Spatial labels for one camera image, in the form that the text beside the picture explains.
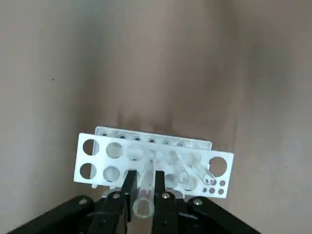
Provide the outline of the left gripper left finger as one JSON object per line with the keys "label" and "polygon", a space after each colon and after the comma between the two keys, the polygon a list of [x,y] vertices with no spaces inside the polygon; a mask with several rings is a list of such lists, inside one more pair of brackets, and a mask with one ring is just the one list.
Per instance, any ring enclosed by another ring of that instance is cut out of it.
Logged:
{"label": "left gripper left finger", "polygon": [[126,234],[137,195],[137,172],[121,189],[93,201],[79,195],[10,231],[11,234]]}

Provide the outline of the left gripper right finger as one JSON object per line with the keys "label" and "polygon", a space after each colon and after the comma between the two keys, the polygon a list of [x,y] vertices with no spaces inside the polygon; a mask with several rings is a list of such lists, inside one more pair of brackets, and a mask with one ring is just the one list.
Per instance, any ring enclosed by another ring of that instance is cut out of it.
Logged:
{"label": "left gripper right finger", "polygon": [[259,231],[203,196],[187,202],[165,189],[163,171],[156,171],[153,234],[257,234]]}

